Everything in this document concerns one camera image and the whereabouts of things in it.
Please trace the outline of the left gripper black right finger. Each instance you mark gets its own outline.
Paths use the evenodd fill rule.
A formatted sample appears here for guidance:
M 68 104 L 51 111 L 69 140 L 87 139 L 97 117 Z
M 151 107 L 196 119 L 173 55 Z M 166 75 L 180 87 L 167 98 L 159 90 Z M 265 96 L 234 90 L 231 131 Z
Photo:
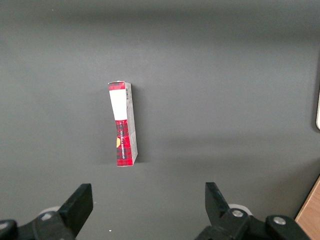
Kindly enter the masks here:
M 290 217 L 269 215 L 265 221 L 245 210 L 230 207 L 214 182 L 205 184 L 205 210 L 210 225 L 197 240 L 308 240 L 310 237 Z

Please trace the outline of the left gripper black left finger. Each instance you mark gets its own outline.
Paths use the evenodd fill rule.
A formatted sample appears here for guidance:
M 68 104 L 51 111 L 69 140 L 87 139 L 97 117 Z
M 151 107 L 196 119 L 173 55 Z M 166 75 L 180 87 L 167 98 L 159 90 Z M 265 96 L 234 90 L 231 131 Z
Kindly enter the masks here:
M 81 184 L 58 208 L 47 210 L 25 225 L 0 221 L 2 240 L 75 240 L 93 210 L 92 185 Z

